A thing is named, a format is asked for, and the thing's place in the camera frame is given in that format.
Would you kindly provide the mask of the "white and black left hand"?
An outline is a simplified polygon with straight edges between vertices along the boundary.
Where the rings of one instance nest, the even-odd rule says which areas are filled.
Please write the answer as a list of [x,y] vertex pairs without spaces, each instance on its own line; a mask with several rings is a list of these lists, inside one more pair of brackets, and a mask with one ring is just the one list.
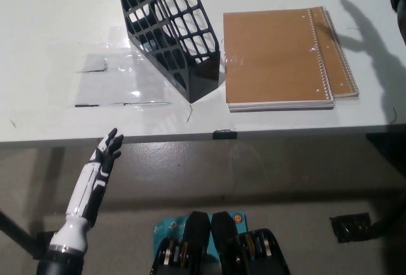
[[86,253],[87,233],[95,225],[114,162],[121,156],[123,139],[114,128],[96,146],[77,179],[65,212],[65,223],[51,238],[50,250]]

